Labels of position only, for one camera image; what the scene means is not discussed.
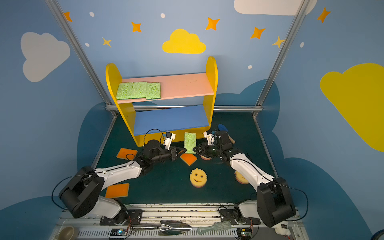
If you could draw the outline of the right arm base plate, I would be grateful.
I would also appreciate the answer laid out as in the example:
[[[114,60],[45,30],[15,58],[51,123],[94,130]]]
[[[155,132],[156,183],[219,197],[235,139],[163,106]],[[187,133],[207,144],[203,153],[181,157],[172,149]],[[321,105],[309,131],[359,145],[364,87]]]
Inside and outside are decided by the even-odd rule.
[[[261,220],[258,218],[246,218],[239,210],[219,208],[218,212],[222,222],[230,221],[232,225],[259,225]]]

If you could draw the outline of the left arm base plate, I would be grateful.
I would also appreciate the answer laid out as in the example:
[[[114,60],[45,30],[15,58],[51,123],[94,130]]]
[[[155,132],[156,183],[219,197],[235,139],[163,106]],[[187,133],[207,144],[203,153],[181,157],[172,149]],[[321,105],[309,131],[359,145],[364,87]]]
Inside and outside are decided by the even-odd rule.
[[[143,210],[121,210],[116,217],[109,219],[102,216],[100,226],[128,226],[141,223]]]

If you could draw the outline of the green sponge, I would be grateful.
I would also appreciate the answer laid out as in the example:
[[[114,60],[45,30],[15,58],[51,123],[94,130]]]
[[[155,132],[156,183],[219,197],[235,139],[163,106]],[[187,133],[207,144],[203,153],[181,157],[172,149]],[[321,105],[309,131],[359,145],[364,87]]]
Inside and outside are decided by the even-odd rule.
[[[146,94],[147,100],[157,100],[161,98],[161,83],[147,83]]]
[[[132,98],[134,83],[120,83],[116,94],[117,100],[127,100]]]
[[[184,148],[187,150],[186,154],[194,154],[193,148],[197,146],[197,134],[185,133]]]
[[[133,83],[131,98],[143,99],[146,97],[147,82],[135,82]]]

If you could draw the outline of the orange sponge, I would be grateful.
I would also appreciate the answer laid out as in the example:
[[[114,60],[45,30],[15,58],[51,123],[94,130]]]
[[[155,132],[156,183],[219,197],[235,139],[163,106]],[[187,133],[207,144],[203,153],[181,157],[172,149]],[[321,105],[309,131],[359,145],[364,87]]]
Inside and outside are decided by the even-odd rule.
[[[180,156],[180,158],[188,165],[191,166],[196,160],[197,157],[193,154],[187,154],[184,153],[183,155]]]
[[[124,198],[129,194],[130,184],[118,184],[107,187],[105,197],[108,199]]]
[[[136,157],[137,153],[137,150],[121,148],[117,154],[117,158],[121,160],[131,161]]]

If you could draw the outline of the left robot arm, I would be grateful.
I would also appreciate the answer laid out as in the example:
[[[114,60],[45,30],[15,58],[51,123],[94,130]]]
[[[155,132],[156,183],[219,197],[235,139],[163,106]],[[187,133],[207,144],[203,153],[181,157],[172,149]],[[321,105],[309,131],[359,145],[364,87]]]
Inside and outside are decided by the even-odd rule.
[[[81,168],[60,191],[59,198],[75,219],[98,215],[123,221],[127,215],[123,204],[100,193],[112,185],[147,174],[156,163],[175,161],[186,152],[185,148],[166,148],[159,141],[150,140],[128,163],[103,169]]]

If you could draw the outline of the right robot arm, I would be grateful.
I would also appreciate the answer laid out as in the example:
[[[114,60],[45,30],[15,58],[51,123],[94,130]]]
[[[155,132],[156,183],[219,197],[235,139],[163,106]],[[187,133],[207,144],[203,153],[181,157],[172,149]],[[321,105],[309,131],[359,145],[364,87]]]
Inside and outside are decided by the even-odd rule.
[[[254,164],[243,151],[233,146],[227,132],[216,132],[213,138],[197,145],[193,151],[205,158],[220,158],[256,190],[255,201],[244,201],[235,207],[241,218],[260,219],[271,228],[296,215],[291,188],[286,180],[275,178]]]

